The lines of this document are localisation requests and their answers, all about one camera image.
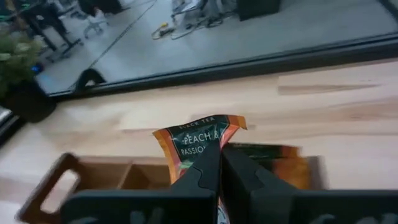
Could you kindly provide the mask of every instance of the potted plant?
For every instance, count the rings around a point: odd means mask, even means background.
[[[32,123],[42,121],[56,107],[34,79],[32,66],[41,48],[40,39],[0,29],[0,106]]]

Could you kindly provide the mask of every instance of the light wood surface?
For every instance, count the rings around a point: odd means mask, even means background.
[[[14,222],[61,153],[163,157],[153,130],[210,114],[246,117],[249,130],[232,141],[291,144],[322,156],[331,189],[397,189],[397,72],[398,62],[384,62],[61,103],[0,150],[1,223]]]

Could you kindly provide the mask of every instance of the plant pot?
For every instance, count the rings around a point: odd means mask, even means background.
[[[56,107],[35,80],[10,86],[5,97],[0,99],[0,105],[31,123],[42,121]]]

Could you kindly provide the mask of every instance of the gray floor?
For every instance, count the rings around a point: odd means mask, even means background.
[[[94,61],[107,81],[147,77],[156,73],[301,49],[342,40],[395,32],[390,14],[376,0],[284,0],[271,16],[239,22],[236,16],[212,29],[200,29],[178,40],[152,40],[150,34],[170,22],[170,1],[135,0],[130,10],[109,19],[105,33],[94,35],[71,58],[49,65],[37,79],[47,92],[67,89]],[[80,35],[83,21],[65,21]],[[104,56],[103,52],[130,27]]]

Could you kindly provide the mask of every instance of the green plant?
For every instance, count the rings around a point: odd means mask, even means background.
[[[42,43],[21,33],[10,34],[0,29],[0,98],[23,80],[32,80],[32,66],[37,63]]]

